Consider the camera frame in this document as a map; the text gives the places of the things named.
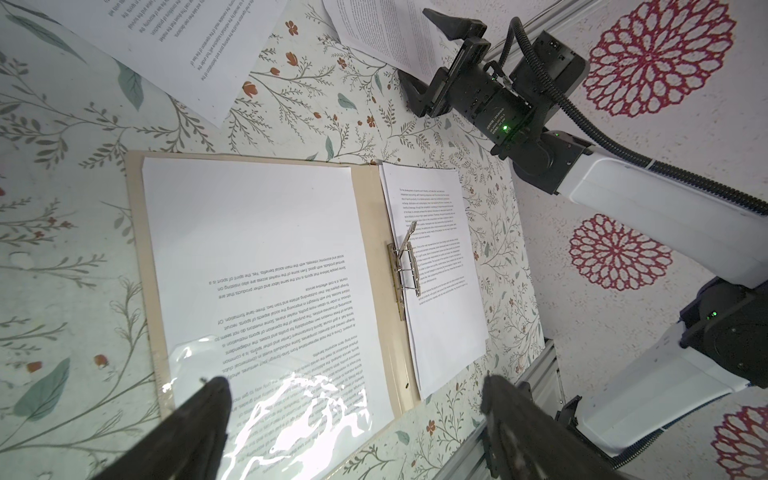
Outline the white printed paper sheet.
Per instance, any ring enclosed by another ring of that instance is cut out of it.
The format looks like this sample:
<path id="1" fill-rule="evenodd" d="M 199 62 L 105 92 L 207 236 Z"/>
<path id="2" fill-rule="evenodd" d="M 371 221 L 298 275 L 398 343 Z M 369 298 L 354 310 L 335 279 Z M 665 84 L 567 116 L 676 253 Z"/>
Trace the white printed paper sheet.
<path id="1" fill-rule="evenodd" d="M 393 420 L 352 171 L 147 158 L 175 406 L 227 379 L 218 477 L 321 479 Z"/>

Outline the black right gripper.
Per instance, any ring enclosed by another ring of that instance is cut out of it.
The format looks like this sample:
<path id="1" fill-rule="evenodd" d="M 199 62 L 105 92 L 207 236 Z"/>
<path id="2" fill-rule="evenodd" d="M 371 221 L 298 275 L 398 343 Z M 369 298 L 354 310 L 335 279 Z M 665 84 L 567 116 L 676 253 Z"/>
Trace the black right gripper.
<path id="1" fill-rule="evenodd" d="M 498 147 L 519 145 L 529 138 L 533 108 L 512 91 L 503 67 L 486 62 L 490 43 L 482 37 L 487 26 L 480 20 L 445 15 L 431 8 L 424 16 L 448 40 L 464 40 L 452 64 L 435 73 L 431 88 L 399 70 L 400 86 L 406 104 L 417 117 L 440 115 L 453 109 Z"/>

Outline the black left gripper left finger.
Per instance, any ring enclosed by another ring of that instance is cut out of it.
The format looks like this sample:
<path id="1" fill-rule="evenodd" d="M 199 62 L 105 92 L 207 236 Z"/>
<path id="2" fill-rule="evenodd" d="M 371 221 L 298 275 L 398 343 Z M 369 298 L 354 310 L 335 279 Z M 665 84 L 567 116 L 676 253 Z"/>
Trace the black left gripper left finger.
<path id="1" fill-rule="evenodd" d="M 205 383 L 181 407 L 105 468 L 98 479 L 215 479 L 232 395 L 226 378 Z"/>

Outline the beige paper folder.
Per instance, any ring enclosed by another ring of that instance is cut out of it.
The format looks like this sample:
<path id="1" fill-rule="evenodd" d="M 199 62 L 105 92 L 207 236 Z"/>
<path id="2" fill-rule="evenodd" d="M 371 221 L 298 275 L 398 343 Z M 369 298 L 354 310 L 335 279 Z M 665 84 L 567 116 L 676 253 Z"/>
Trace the beige paper folder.
<path id="1" fill-rule="evenodd" d="M 393 420 L 380 432 L 361 446 L 348 460 L 358 460 L 367 456 L 367 444 L 377 439 L 389 426 L 400 420 L 407 412 L 417 407 L 422 397 L 419 394 L 416 373 L 406 321 L 400 318 L 396 302 L 387 245 L 395 243 L 390 218 L 386 207 L 379 169 L 375 165 L 339 165 L 324 164 L 314 161 L 294 161 L 242 156 L 160 154 L 153 152 L 132 152 L 126 162 L 127 189 L 130 208 L 133 215 L 134 236 L 141 281 L 144 288 L 144 308 L 147 316 L 149 341 L 158 387 L 158 399 L 163 420 L 180 406 L 175 406 L 172 396 L 163 389 L 169 378 L 168 356 L 164 343 L 163 329 L 159 319 L 159 297 L 152 260 L 147 213 L 141 180 L 141 168 L 147 158 L 210 159 L 227 161 L 252 161 L 295 164 L 306 162 L 313 166 L 342 167 L 352 171 L 356 204 L 362 228 L 365 255 L 367 258 L 371 282 L 378 335 L 382 349 L 385 377 Z M 345 461 L 336 467 L 334 473 Z"/>

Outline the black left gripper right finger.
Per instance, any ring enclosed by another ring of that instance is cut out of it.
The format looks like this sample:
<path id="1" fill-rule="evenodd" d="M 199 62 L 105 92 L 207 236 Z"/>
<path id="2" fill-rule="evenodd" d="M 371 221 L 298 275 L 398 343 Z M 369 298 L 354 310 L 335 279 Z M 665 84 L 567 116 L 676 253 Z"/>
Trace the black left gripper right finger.
<path id="1" fill-rule="evenodd" d="M 541 410 L 522 388 L 488 375 L 482 388 L 484 448 L 494 479 L 620 479 L 622 476 Z"/>

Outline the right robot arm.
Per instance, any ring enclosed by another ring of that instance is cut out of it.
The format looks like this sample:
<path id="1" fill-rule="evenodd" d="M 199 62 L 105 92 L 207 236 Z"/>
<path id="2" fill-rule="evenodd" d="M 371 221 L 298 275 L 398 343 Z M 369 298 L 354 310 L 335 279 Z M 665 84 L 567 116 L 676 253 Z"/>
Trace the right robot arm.
<path id="1" fill-rule="evenodd" d="M 767 204 L 636 152 L 570 100 L 578 86 L 601 109 L 648 113 L 680 100 L 720 68 L 732 26 L 718 1 L 645 1 L 582 57 L 548 32 L 510 22 L 487 58 L 484 23 L 425 8 L 420 19 L 460 42 L 430 82 L 400 76 L 417 116 L 456 112 L 522 181 L 589 207 L 571 242 L 573 265 L 617 290 L 652 283 L 679 252 L 712 279 L 662 338 L 604 388 L 558 418 L 614 467 L 688 414 L 767 385 Z"/>

